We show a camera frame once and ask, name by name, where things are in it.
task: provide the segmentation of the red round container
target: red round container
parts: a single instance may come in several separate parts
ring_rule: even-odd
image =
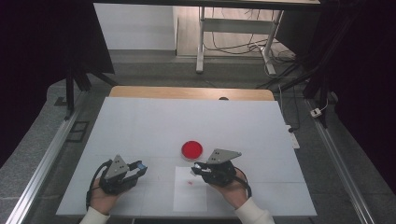
[[[181,148],[181,154],[188,161],[195,161],[203,152],[201,144],[195,141],[186,142]]]

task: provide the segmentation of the white tabletop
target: white tabletop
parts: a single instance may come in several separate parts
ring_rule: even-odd
[[[95,170],[120,154],[148,171],[112,216],[234,217],[219,193],[190,175],[192,162],[180,154],[190,140],[203,146],[201,161],[215,148],[242,152],[232,162],[273,216],[316,215],[277,102],[122,97],[106,98],[57,215],[83,216]]]

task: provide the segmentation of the power adapter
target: power adapter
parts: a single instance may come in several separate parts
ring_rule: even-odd
[[[321,111],[319,110],[319,108],[313,109],[311,110],[311,116],[314,118],[317,118],[321,115]]]

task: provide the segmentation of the person's right hand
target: person's right hand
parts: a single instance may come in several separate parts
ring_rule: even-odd
[[[242,172],[240,172],[238,169],[235,169],[235,171],[237,177],[246,181],[245,176],[242,174]],[[231,184],[223,188],[216,185],[210,185],[210,186],[218,190],[222,194],[224,199],[235,209],[238,209],[248,200],[247,191],[245,187],[242,186],[242,184],[236,180],[234,180]]]

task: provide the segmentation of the white paper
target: white paper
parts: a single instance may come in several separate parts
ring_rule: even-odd
[[[200,175],[191,174],[190,167],[175,170],[175,212],[206,212],[206,183]]]

